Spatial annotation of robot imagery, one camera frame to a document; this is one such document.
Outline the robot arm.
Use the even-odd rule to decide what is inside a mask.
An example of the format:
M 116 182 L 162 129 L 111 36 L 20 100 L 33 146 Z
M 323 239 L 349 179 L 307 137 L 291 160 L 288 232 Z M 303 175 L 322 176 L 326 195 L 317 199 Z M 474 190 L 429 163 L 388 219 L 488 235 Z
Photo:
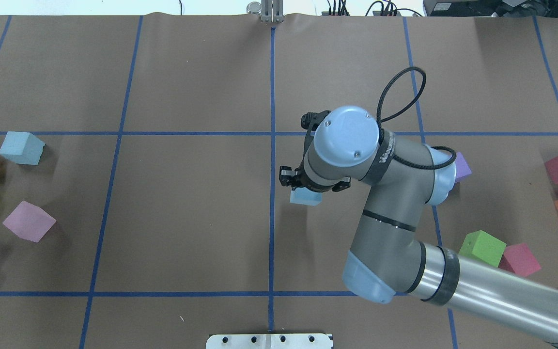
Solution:
M 376 305 L 401 293 L 558 349 L 558 288 L 462 256 L 437 237 L 419 236 L 424 212 L 452 191 L 454 154 L 384 123 L 357 106 L 305 113 L 300 161 L 279 169 L 292 203 L 314 206 L 323 194 L 354 183 L 367 188 L 344 259 L 348 291 Z

